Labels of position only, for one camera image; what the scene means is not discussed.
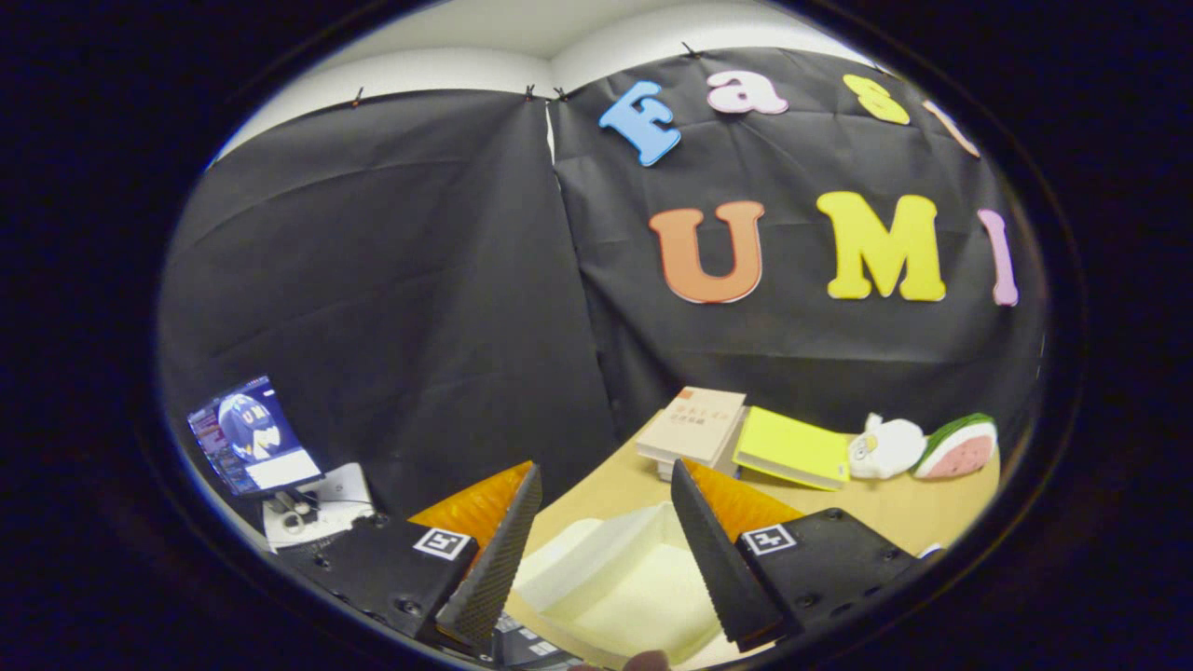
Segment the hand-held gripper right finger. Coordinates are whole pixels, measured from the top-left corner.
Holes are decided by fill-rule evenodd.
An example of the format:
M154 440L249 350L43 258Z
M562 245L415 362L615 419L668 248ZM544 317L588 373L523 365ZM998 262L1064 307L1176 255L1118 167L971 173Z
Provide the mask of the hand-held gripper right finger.
M674 463L670 500L721 629L741 652L857 623L940 555L908 553L840 507L798 513L690 458Z

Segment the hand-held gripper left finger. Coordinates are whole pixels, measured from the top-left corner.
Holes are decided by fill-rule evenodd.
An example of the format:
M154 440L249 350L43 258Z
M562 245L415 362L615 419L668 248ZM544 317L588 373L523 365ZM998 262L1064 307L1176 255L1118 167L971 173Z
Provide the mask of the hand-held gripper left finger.
M525 461L406 519L359 515L332 538L293 544L278 559L402 636L483 657L540 501L540 467Z

